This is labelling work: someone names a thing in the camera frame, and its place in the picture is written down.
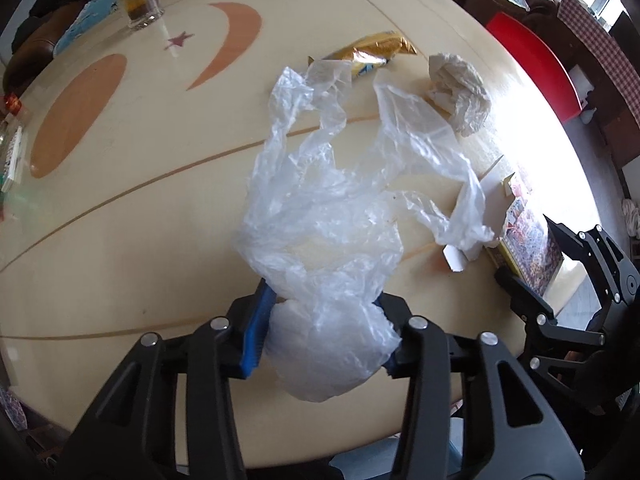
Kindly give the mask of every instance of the crumpled paper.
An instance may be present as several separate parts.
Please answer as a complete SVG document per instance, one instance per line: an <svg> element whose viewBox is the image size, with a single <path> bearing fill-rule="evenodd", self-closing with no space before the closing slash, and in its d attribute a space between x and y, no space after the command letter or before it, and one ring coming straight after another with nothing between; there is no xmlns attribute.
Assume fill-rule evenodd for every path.
<svg viewBox="0 0 640 480"><path fill-rule="evenodd" d="M451 114L449 124L457 134L476 133L491 112L491 99L476 69L456 54L429 56L433 87L427 96Z"/></svg>
<svg viewBox="0 0 640 480"><path fill-rule="evenodd" d="M626 233L640 238L640 210L633 200L622 200L622 215L625 217Z"/></svg>

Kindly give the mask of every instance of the orange crescent moon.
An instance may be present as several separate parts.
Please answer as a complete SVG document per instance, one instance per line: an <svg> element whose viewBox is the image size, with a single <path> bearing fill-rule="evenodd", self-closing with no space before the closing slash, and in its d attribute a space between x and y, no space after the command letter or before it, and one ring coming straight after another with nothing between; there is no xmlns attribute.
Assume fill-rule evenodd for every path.
<svg viewBox="0 0 640 480"><path fill-rule="evenodd" d="M226 18L229 20L229 32L226 34L225 42L216 57L187 90L200 86L242 56L258 37L262 27L262 18L253 7L233 2L209 5L219 8L226 14Z"/></svg>

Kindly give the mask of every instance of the transparent plastic bag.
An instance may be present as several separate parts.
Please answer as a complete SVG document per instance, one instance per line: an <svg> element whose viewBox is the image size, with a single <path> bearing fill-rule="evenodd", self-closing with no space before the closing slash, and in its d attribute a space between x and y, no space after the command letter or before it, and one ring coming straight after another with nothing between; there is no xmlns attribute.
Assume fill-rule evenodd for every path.
<svg viewBox="0 0 640 480"><path fill-rule="evenodd" d="M266 354L289 393L315 402L362 384L400 342L373 304L402 257L399 214L428 226L437 243L463 250L493 235L482 225L478 179L449 124L423 99L394 88L385 70L374 80L382 122L375 142L354 168L335 167L330 141L346 126L340 102L350 70L343 61L316 61L305 75L284 69L236 240L286 300L271 314ZM304 110L319 112L320 128L287 154L286 135ZM416 192L386 190L403 174L432 172L463 183L450 218Z"/></svg>

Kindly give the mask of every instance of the table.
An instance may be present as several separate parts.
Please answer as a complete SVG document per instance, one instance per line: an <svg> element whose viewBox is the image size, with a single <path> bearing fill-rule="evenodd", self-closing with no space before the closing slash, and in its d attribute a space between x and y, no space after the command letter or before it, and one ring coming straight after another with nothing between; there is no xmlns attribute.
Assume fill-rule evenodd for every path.
<svg viewBox="0 0 640 480"><path fill-rule="evenodd" d="M389 65L424 91L429 54L471 62L492 95L495 127L460 139L478 175L520 168L545 213L573 230L598 213L555 114L514 59L451 0L162 0L161 22L130 33L110 16L56 58L23 95L26 162L0 224L0 346L15 393L73 428L140 335L189 333L251 293L258 276L234 251L245 177L268 134L268 97L283 67L302 70L357 38L400 30L418 56ZM371 79L356 81L338 163L376 133ZM292 144L317 126L304 116ZM459 187L403 181L451 211ZM401 225L407 258L385 290L448 332L492 330L513 352L522 322L487 255L459 274L433 237ZM559 310L584 279L566 261L545 297ZM185 462L184 384L177 454ZM407 382L382 372L322 404L293 399L263 360L232 383L247 466L325 456L400 428ZM453 395L460 394L454 384Z"/></svg>

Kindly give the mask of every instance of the gold snack wrapper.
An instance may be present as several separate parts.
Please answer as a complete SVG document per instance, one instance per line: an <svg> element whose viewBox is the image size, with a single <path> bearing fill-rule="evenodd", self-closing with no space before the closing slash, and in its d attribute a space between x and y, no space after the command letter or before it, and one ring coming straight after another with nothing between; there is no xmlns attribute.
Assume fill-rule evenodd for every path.
<svg viewBox="0 0 640 480"><path fill-rule="evenodd" d="M398 32L379 32L360 38L340 50L332 52L322 59L336 59L351 61L351 76L370 72L380 66L385 66L396 54L417 54L414 46L407 38ZM309 64L314 62L309 57Z"/></svg>

